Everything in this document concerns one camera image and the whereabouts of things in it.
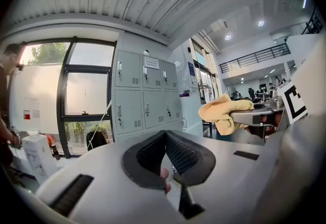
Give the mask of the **large clear water bottle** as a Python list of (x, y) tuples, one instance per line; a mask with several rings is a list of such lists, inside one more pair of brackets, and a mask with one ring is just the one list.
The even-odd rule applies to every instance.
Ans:
[(37, 134), (40, 132), (40, 102), (38, 98), (24, 97), (23, 121), (24, 129), (28, 134)]

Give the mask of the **person's right hand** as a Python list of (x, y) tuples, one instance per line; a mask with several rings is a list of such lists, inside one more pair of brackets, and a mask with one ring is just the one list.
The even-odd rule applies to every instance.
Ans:
[(265, 124), (262, 127), (254, 127), (247, 126), (245, 130), (252, 135), (259, 136), (261, 139), (265, 141), (265, 138), (273, 133), (275, 133), (278, 129), (279, 123), (281, 121), (282, 114), (277, 112), (272, 115), (261, 115), (261, 123)]

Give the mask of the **black balcony railing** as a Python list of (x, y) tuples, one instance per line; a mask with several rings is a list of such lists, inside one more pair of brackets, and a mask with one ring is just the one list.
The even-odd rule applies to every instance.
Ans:
[(219, 67), (222, 73), (226, 73), (289, 54), (291, 54), (289, 47), (283, 43), (219, 64)]

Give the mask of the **orange tool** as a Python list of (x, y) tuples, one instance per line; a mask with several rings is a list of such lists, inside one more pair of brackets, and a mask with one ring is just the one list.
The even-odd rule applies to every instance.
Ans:
[(40, 133), (40, 134), (47, 137), (48, 145), (50, 148), (52, 148), (52, 146), (55, 145), (55, 138), (52, 135), (46, 133)]

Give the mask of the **yellow cleaning cloth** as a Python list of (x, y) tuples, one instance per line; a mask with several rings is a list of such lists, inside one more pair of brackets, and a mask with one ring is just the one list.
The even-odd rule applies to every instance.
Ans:
[(223, 94), (218, 99), (201, 106), (198, 115), (206, 122), (215, 123), (220, 135), (230, 135), (238, 129), (247, 127), (247, 125), (235, 123), (229, 114), (233, 111), (251, 109), (254, 109), (252, 101), (232, 101), (228, 94)]

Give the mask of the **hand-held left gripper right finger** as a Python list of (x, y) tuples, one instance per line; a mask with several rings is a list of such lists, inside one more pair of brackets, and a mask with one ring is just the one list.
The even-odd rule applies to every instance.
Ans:
[(216, 158), (206, 147), (166, 131), (166, 154), (186, 187), (204, 183), (213, 171)]

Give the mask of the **person's left hand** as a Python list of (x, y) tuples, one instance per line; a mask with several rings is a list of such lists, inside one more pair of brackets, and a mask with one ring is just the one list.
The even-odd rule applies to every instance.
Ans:
[(165, 192), (166, 194), (171, 191), (171, 184), (167, 181), (169, 177), (169, 170), (166, 167), (160, 169), (160, 177), (163, 178), (166, 182)]

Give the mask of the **white metal locker door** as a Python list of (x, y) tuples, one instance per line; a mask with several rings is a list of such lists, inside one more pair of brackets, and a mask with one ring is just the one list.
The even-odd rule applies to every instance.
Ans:
[(143, 91), (146, 129), (163, 125), (164, 96), (162, 91)]

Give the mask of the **black window frame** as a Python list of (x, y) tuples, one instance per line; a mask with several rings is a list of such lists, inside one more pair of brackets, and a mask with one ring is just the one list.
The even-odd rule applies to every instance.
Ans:
[[(60, 142), (64, 152), (65, 158), (74, 158), (78, 155), (73, 155), (69, 151), (68, 139), (64, 127), (65, 122), (95, 122), (102, 120), (111, 120), (111, 90), (112, 90), (112, 68), (110, 66), (95, 66), (95, 65), (81, 65), (81, 64), (70, 64), (71, 57), (74, 49), (78, 43), (95, 44), (110, 46), (113, 49), (116, 48), (117, 42), (78, 38), (76, 36), (72, 38), (56, 38), (53, 40), (55, 43), (58, 42), (69, 42), (69, 47), (65, 53), (63, 64), (59, 74), (58, 88), (57, 88), (57, 125), (59, 130)], [(104, 74), (106, 75), (106, 111), (101, 114), (88, 114), (82, 113), (81, 115), (67, 115), (66, 114), (66, 93), (67, 93), (67, 82), (69, 73), (83, 73), (83, 74)]]

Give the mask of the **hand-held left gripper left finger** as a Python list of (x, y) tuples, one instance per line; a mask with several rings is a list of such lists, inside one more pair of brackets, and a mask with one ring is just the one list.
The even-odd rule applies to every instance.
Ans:
[(160, 176), (165, 154), (166, 132), (161, 130), (128, 148), (122, 156), (122, 168), (138, 186), (165, 190), (166, 181)]

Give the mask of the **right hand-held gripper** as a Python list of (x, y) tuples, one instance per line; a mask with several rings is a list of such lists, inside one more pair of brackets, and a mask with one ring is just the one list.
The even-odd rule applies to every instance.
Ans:
[(284, 82), (275, 91), (276, 94), (269, 98), (266, 108), (233, 111), (229, 116), (234, 123), (264, 126), (265, 124), (261, 123), (261, 115), (280, 112), (282, 117), (276, 132), (282, 132), (289, 125), (307, 115), (308, 111), (292, 80)]

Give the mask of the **grey metal locker cabinet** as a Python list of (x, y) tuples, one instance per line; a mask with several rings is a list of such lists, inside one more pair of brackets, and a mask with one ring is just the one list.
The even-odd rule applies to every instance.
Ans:
[[(159, 59), (159, 70), (146, 68), (143, 56), (146, 55), (121, 50), (114, 59), (111, 112), (116, 142), (149, 132), (182, 130), (175, 64)], [(143, 91), (163, 92), (163, 125), (146, 129)]]

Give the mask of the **blue wall poster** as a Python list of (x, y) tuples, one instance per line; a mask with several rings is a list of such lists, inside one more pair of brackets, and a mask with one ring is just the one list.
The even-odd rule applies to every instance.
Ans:
[(188, 62), (188, 69), (189, 69), (191, 82), (192, 82), (192, 84), (195, 84), (197, 82), (197, 79), (196, 79), (194, 65), (191, 62)]

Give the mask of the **white paper notice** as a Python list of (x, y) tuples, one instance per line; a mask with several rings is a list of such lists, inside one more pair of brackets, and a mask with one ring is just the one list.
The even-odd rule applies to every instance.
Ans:
[(154, 59), (150, 57), (143, 56), (144, 58), (144, 67), (146, 68), (152, 68), (159, 70), (159, 59)]

